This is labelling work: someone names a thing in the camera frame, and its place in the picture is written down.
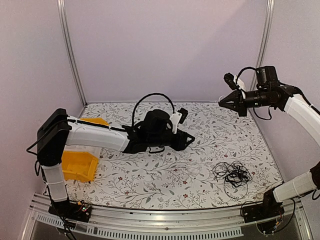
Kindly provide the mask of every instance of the metal frame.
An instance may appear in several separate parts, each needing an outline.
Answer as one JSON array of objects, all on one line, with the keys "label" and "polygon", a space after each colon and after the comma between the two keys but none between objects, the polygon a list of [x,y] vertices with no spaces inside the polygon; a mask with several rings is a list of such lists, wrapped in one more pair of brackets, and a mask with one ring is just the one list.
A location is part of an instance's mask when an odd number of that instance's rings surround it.
[{"label": "metal frame", "polygon": [[60,16],[60,23],[61,23],[62,34],[63,34],[63,38],[64,38],[64,43],[65,43],[65,48],[66,48],[66,52],[68,55],[75,87],[78,92],[80,101],[81,101],[82,105],[85,107],[87,105],[87,100],[86,100],[85,92],[84,92],[84,89],[82,87],[82,83],[81,83],[81,80],[79,77],[76,59],[75,59],[74,51],[73,51],[72,44],[71,44],[65,1],[64,0],[57,0],[57,5],[58,5],[58,11],[59,11],[59,16]]},{"label": "metal frame", "polygon": [[[29,240],[39,221],[62,228],[61,220],[48,213],[50,199],[35,193],[29,206],[22,240]],[[285,215],[293,212],[292,201],[283,203]],[[189,210],[142,210],[94,205],[89,223],[76,222],[75,233],[107,239],[204,240],[242,236],[245,223],[241,206]],[[310,227],[300,200],[296,199],[295,216],[303,240],[312,240]]]},{"label": "metal frame", "polygon": [[[266,12],[265,12],[265,20],[264,20],[264,27],[263,27],[259,55],[258,55],[258,59],[255,64],[256,68],[261,67],[261,64],[263,63],[264,58],[265,58],[265,53],[266,53],[268,39],[269,39],[269,35],[270,35],[270,30],[271,30],[272,17],[274,14],[274,6],[275,6],[275,1],[268,0],[267,6],[266,6]],[[256,84],[257,84],[257,77],[255,74],[253,74],[251,85],[250,85],[249,89],[251,91],[254,90],[256,87]]]}]

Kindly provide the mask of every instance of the yellow bin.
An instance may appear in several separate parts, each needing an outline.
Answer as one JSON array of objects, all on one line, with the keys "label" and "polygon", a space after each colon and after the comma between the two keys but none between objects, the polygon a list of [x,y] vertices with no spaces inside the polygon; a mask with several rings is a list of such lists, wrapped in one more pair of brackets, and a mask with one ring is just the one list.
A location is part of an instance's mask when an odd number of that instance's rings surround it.
[{"label": "yellow bin", "polygon": [[85,151],[64,151],[62,154],[64,179],[83,183],[93,181],[98,162],[98,158]]}]

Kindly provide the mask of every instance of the white wall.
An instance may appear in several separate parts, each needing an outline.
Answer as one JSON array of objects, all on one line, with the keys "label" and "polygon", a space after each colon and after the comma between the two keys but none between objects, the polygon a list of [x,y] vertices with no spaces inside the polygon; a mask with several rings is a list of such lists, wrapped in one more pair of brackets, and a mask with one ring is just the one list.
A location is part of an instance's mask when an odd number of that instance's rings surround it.
[{"label": "white wall", "polygon": [[55,0],[0,1],[0,239],[16,240],[43,188],[26,148],[56,108],[82,109]]},{"label": "white wall", "polygon": [[[263,64],[274,65],[281,82],[299,87],[320,109],[320,1],[275,1],[270,38]],[[259,109],[267,115],[267,109]],[[277,110],[272,120],[257,120],[284,179],[290,180],[315,166],[320,149],[294,119]],[[320,239],[319,201],[311,196],[303,205],[314,239]]]},{"label": "white wall", "polygon": [[[88,102],[216,101],[227,72],[257,61],[267,1],[68,0],[72,46]],[[252,72],[244,76],[252,79]]]}]

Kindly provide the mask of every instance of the floral tablecloth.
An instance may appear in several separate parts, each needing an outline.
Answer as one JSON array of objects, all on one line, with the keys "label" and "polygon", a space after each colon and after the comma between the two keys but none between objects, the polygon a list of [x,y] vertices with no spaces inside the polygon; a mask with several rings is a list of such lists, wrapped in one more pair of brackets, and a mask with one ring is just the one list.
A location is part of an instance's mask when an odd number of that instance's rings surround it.
[{"label": "floral tablecloth", "polygon": [[[130,125],[134,105],[89,104],[83,117],[101,117],[113,126]],[[251,116],[238,117],[217,103],[174,105],[176,110],[188,110],[179,128],[196,138],[186,150],[166,147],[157,154],[123,154],[102,149],[94,181],[66,181],[70,199],[135,209],[202,209],[259,201],[266,190],[282,182]],[[146,102],[139,106],[136,121],[153,109],[172,112],[168,103]],[[240,161],[253,179],[238,188],[226,184],[224,189],[224,181],[217,181],[212,169],[219,162],[233,161]]]}]

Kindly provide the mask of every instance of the metal corner post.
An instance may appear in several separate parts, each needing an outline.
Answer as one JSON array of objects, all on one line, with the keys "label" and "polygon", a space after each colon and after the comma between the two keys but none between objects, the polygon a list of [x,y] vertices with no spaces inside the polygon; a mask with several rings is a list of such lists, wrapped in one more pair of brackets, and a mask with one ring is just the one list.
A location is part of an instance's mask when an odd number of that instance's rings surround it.
[{"label": "metal corner post", "polygon": [[81,101],[82,105],[85,107],[88,103],[86,100],[84,89],[82,87],[82,83],[80,81],[79,72],[78,72],[77,65],[76,65],[76,59],[75,59],[74,51],[73,51],[72,44],[71,44],[65,1],[64,0],[57,0],[57,5],[58,5],[58,11],[59,11],[59,16],[60,16],[60,23],[61,23],[62,34],[63,34],[63,38],[64,38],[64,43],[65,43],[65,48],[66,48],[66,52],[68,55],[75,87],[78,92],[80,101]]},{"label": "metal corner post", "polygon": [[[271,30],[272,17],[274,14],[274,6],[275,6],[275,0],[268,0],[267,6],[266,6],[266,12],[265,12],[265,20],[264,20],[260,51],[255,64],[256,68],[261,67],[261,64],[263,63],[265,58],[265,53],[266,53],[268,39],[270,35],[270,30]],[[255,89],[256,84],[257,84],[257,78],[256,78],[256,75],[254,74],[252,77],[250,88],[249,88],[250,91]]]}]

